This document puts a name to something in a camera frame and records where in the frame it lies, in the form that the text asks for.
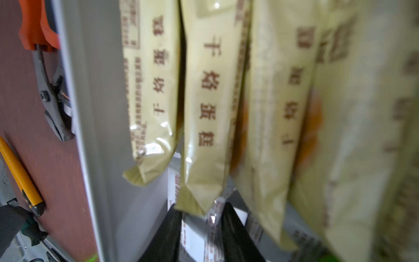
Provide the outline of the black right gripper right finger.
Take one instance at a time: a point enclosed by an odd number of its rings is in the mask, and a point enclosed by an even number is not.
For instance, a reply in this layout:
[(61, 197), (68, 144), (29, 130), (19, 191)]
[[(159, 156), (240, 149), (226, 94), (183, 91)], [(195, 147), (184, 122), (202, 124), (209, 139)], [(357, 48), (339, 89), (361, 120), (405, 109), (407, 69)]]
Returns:
[(221, 228), (226, 262), (266, 262), (230, 203), (224, 206)]

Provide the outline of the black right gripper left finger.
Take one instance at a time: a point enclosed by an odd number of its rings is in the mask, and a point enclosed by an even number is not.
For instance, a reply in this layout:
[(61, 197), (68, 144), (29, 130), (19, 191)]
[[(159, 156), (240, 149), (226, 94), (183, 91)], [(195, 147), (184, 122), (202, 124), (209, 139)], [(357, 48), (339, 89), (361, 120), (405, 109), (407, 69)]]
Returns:
[(177, 262), (183, 213), (173, 204), (139, 262)]

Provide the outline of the grey storage box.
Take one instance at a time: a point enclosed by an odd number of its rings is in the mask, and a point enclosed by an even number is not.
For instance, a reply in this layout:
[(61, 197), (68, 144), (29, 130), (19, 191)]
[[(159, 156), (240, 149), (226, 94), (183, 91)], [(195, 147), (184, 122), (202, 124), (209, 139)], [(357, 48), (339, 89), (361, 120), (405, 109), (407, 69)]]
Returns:
[(166, 169), (145, 186), (135, 166), (120, 1), (54, 1), (89, 210), (103, 262), (137, 262), (167, 212)]

